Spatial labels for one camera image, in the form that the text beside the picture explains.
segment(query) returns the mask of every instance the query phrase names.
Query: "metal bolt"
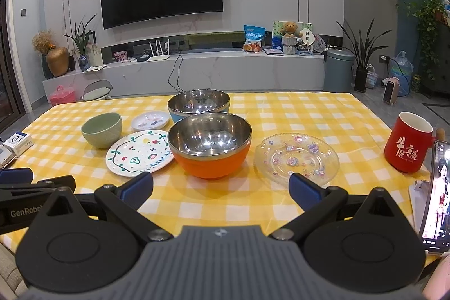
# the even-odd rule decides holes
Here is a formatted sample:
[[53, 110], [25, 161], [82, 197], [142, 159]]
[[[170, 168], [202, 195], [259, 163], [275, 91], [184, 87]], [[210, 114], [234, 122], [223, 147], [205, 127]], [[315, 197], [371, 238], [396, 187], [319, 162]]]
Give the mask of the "metal bolt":
[[281, 229], [275, 230], [272, 233], [272, 237], [276, 240], [290, 240], [294, 237], [294, 232], [291, 229], [282, 227]]
[[155, 229], [148, 233], [148, 237], [154, 242], [162, 242], [170, 239], [170, 234], [163, 229]]

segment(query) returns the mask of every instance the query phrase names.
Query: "door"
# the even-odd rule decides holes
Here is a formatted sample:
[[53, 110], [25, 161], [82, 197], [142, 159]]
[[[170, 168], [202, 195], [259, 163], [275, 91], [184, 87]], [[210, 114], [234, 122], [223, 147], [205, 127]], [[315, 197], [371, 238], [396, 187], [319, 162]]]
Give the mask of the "door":
[[0, 131], [25, 113], [8, 40], [6, 0], [0, 0]]

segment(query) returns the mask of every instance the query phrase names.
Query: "woman on phone screen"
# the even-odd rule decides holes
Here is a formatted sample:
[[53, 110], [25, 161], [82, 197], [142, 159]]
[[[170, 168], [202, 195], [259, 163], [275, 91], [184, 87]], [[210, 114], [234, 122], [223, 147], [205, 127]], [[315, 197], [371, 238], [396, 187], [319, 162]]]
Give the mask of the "woman on phone screen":
[[447, 188], [448, 170], [446, 160], [440, 159], [436, 170], [437, 177], [433, 180], [430, 206], [423, 234], [425, 238], [438, 239], [439, 236], [445, 234], [441, 230], [445, 231], [446, 221], [450, 220], [448, 218], [450, 212], [447, 211], [450, 209]]

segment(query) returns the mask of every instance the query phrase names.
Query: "wooden handle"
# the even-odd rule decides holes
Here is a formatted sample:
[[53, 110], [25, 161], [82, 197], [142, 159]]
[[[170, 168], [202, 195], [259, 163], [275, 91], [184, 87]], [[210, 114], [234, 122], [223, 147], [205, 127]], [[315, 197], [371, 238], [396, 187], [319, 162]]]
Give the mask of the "wooden handle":
[[439, 128], [436, 130], [436, 139], [441, 141], [446, 140], [446, 132], [443, 128]]

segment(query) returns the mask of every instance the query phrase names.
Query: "gold vase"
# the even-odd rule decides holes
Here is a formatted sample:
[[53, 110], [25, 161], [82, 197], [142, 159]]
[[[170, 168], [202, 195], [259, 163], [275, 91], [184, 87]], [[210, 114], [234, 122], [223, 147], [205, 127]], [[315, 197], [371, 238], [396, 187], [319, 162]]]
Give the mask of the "gold vase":
[[69, 51], [67, 48], [56, 48], [47, 54], [47, 64], [55, 77], [67, 73], [69, 69]]

